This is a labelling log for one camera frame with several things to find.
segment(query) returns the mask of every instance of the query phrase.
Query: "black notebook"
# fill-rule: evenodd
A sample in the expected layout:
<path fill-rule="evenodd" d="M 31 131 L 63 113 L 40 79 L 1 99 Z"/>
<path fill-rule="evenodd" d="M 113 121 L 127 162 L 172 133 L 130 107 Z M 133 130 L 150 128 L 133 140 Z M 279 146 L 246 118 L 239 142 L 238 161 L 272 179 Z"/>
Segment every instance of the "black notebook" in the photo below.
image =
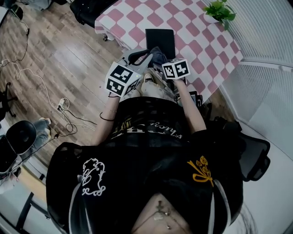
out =
<path fill-rule="evenodd" d="M 146 29 L 146 47 L 150 51 L 159 46 L 167 59 L 175 58 L 174 32 L 171 29 Z"/>

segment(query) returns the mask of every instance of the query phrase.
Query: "pants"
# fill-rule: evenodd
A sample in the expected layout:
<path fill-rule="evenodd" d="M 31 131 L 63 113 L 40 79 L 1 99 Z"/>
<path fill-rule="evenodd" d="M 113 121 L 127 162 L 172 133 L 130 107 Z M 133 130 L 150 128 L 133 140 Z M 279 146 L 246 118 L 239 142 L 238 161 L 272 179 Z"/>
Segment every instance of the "pants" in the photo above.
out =
<path fill-rule="evenodd" d="M 37 138 L 34 142 L 34 144 L 21 155 L 22 160 L 28 160 L 27 157 L 31 156 L 31 154 L 35 151 L 37 151 L 41 146 L 43 146 L 49 138 L 49 135 L 47 132 L 45 132 L 45 128 L 49 128 L 49 122 L 48 120 L 41 119 L 33 123 L 36 130 L 37 130 Z"/>
<path fill-rule="evenodd" d="M 159 85 L 151 81 L 143 82 L 141 85 L 141 91 L 143 97 L 156 97 L 175 102 L 174 99 L 170 97 L 165 90 L 163 90 L 161 87 L 159 87 Z M 139 91 L 135 89 L 131 91 L 129 94 L 125 95 L 123 98 L 121 98 L 121 101 L 124 101 L 128 98 L 140 96 L 141 94 L 139 93 Z"/>

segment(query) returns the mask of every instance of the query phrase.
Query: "white pants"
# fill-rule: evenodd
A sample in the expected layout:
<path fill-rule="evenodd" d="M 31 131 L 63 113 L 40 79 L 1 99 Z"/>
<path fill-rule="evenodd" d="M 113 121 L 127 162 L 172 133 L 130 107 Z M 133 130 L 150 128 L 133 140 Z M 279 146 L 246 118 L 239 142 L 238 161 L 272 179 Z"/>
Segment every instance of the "white pants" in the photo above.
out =
<path fill-rule="evenodd" d="M 162 89 L 159 85 L 151 81 L 143 82 L 141 85 L 141 91 L 143 97 L 156 97 L 175 102 L 174 99 L 170 97 L 164 89 Z M 131 91 L 129 94 L 125 95 L 123 98 L 121 98 L 121 101 L 124 101 L 128 98 L 140 96 L 141 94 L 139 93 L 139 91 L 135 89 Z"/>

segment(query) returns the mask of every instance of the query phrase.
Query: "white embroidered logo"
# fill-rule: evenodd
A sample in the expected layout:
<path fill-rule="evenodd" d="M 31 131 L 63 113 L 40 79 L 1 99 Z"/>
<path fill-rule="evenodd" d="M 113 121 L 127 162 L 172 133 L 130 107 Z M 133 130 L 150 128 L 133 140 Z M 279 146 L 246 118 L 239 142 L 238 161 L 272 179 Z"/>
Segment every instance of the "white embroidered logo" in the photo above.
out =
<path fill-rule="evenodd" d="M 82 179 L 82 186 L 84 187 L 89 181 L 91 181 L 92 176 L 91 173 L 99 171 L 100 173 L 98 174 L 99 180 L 98 180 L 98 190 L 90 192 L 90 188 L 83 188 L 82 189 L 82 195 L 87 194 L 91 195 L 93 194 L 94 196 L 100 196 L 103 191 L 105 191 L 106 186 L 100 186 L 100 182 L 102 181 L 102 176 L 105 173 L 105 165 L 102 162 L 99 162 L 97 159 L 89 159 L 83 164 L 83 179 Z"/>

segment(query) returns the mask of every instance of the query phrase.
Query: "potted plant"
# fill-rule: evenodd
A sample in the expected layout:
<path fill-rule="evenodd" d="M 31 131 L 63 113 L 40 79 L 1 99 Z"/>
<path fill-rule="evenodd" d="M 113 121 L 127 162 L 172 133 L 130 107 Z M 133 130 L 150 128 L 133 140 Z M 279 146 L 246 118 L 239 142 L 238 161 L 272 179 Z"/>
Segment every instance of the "potted plant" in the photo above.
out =
<path fill-rule="evenodd" d="M 208 23 L 223 23 L 224 29 L 229 29 L 229 21 L 235 19 L 236 13 L 233 9 L 224 4 L 227 0 L 217 0 L 211 2 L 209 6 L 205 7 L 203 10 L 206 11 L 204 15 L 205 21 Z"/>

